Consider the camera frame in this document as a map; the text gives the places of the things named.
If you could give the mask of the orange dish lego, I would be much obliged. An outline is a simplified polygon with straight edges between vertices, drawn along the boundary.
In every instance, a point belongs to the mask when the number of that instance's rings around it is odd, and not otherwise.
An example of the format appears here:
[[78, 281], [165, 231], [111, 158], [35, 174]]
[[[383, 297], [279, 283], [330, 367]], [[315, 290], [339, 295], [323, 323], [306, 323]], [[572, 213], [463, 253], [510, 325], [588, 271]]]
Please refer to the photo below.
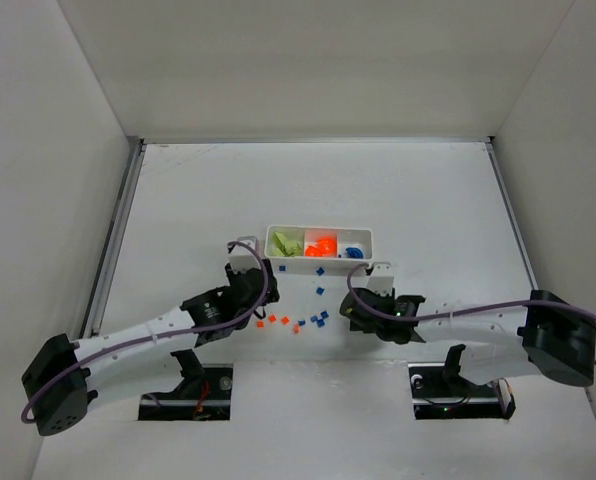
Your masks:
[[317, 248], [323, 255], [336, 255], [337, 240], [335, 237], [323, 237], [316, 241]]
[[307, 245], [305, 255], [307, 257], [323, 257], [324, 251], [318, 245]]

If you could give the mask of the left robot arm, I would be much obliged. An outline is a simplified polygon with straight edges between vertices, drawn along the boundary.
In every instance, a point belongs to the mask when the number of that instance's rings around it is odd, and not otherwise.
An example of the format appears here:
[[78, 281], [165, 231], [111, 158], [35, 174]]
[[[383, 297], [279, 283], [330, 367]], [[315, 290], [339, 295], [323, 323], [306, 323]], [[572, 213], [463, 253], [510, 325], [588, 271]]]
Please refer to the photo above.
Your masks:
[[116, 398], [195, 387], [204, 374], [196, 349], [244, 329], [251, 318], [264, 319], [266, 306], [280, 299], [269, 260], [225, 272], [227, 285], [134, 327], [88, 339], [50, 337], [21, 377], [22, 422], [52, 436]]

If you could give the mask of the light green lego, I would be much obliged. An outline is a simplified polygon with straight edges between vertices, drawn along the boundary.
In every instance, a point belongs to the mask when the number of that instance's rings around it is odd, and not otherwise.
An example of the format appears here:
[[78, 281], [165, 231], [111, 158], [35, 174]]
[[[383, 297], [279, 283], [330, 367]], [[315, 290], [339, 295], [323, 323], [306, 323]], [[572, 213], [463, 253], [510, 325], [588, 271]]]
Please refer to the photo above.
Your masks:
[[272, 238], [273, 238], [274, 245], [279, 250], [285, 251], [286, 241], [287, 241], [286, 236], [282, 232], [274, 232]]

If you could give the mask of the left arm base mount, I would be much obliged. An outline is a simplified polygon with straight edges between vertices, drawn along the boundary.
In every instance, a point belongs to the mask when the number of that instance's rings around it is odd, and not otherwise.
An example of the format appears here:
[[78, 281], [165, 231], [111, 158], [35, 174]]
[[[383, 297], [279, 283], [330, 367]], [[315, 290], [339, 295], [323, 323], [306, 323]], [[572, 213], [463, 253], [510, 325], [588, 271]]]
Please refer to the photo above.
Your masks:
[[168, 391], [143, 394], [139, 421], [228, 421], [234, 365], [202, 363], [193, 350], [171, 354], [179, 365], [181, 379]]

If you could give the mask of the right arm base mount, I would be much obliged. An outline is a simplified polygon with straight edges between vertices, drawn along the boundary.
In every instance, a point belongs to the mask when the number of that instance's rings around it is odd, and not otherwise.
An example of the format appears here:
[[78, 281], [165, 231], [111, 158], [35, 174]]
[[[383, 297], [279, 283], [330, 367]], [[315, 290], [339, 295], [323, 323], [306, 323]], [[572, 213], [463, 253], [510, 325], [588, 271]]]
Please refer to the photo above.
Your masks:
[[516, 412], [506, 379], [476, 385], [460, 373], [464, 344], [451, 347], [443, 363], [409, 363], [412, 409], [416, 420], [500, 419]]

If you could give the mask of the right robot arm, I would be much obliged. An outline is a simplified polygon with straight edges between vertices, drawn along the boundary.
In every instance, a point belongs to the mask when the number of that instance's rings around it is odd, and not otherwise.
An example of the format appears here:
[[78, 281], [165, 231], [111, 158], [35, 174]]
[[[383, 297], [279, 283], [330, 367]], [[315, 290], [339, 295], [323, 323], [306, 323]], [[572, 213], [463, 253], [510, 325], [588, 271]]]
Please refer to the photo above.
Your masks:
[[397, 345], [451, 341], [445, 377], [484, 385], [505, 377], [541, 374], [568, 386], [589, 387], [594, 381], [596, 322], [591, 315], [546, 290], [534, 290], [520, 307], [524, 323], [505, 326], [503, 316], [472, 307], [465, 315], [416, 316], [425, 302], [420, 295], [380, 296], [355, 288], [344, 297], [339, 313], [350, 328]]

